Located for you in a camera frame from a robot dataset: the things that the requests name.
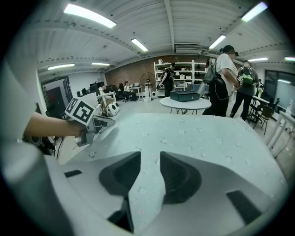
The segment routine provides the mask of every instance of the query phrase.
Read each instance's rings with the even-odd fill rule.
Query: computer monitor
[[[86,93],[86,88],[83,88],[82,89],[82,95],[86,95],[87,93]]]
[[[93,91],[96,91],[96,90],[98,90],[98,83],[90,84],[90,91],[93,92]]]

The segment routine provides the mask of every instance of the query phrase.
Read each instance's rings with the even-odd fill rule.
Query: cable
[[[60,149],[60,147],[61,147],[61,145],[62,145],[62,143],[63,143],[64,140],[65,140],[65,137],[62,136],[62,140],[61,140],[61,142],[60,142],[60,144],[59,144],[59,149]],[[57,159],[57,160],[59,159],[59,149],[58,149],[58,151],[57,151],[57,155],[56,155],[56,159]]]
[[[53,154],[54,157],[55,157],[55,149],[56,149],[56,137],[54,137],[54,154]]]
[[[279,151],[279,153],[275,156],[275,158],[277,158],[278,157],[278,155],[287,147],[287,145],[289,144],[289,141],[290,141],[290,139],[291,139],[291,136],[292,136],[292,134],[293,134],[293,131],[294,131],[294,128],[295,127],[293,127],[293,129],[292,129],[292,131],[291,131],[291,133],[290,133],[290,136],[289,136],[289,139],[288,139],[288,141],[287,141],[287,143],[286,143],[286,145],[282,148],[282,150],[281,151]]]

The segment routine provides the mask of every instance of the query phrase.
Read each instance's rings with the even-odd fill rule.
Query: door
[[[65,103],[60,91],[60,87],[47,90],[46,96],[48,100],[48,108],[50,108],[50,111],[53,111],[53,113],[56,115],[60,115],[65,112]]]
[[[70,102],[73,98],[72,93],[71,93],[71,88],[70,88],[70,84],[69,84],[69,78],[66,78],[64,81],[64,89],[65,89],[65,95],[66,98],[68,100],[68,102]]]

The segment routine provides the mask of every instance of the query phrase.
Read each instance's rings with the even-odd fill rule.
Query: floor
[[[162,106],[159,103],[159,100],[160,99],[155,99],[149,103],[145,103],[143,101],[137,101],[137,102],[129,101],[127,103],[119,101],[118,104],[120,105],[121,111],[117,114],[117,116],[113,117],[113,119],[117,121],[116,123],[117,125],[120,122],[120,119],[122,119],[122,117],[127,115],[129,116],[130,114],[133,114],[133,113],[170,113],[171,109],[168,107]],[[228,117],[230,115],[233,105],[234,103],[230,101],[229,107],[227,110]],[[198,115],[201,115],[203,111],[204,110],[199,110]],[[241,112],[242,112],[242,104],[234,118],[239,117]],[[274,126],[275,126],[275,121],[269,120],[265,135],[264,135],[264,127],[262,129],[261,124],[258,124],[255,127],[255,131],[263,140],[265,140],[269,136]],[[57,141],[57,147],[59,147],[59,144],[60,144],[60,140]],[[72,157],[74,157],[77,153],[79,153],[85,147],[86,146],[78,147],[74,141],[74,137],[66,137],[64,139],[64,142],[62,143],[62,146],[60,147],[59,163],[61,165],[65,164],[67,161],[69,161]],[[289,130],[284,131],[273,150],[275,152],[282,150],[281,153],[277,156],[276,161],[278,166],[281,168],[282,173],[284,174],[289,186],[293,186],[293,184],[295,183],[295,135],[291,134],[291,137],[290,137]]]

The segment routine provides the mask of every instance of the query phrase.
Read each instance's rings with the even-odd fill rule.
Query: hand
[[[238,90],[241,87],[241,84],[239,82],[237,82],[235,85],[236,90]]]

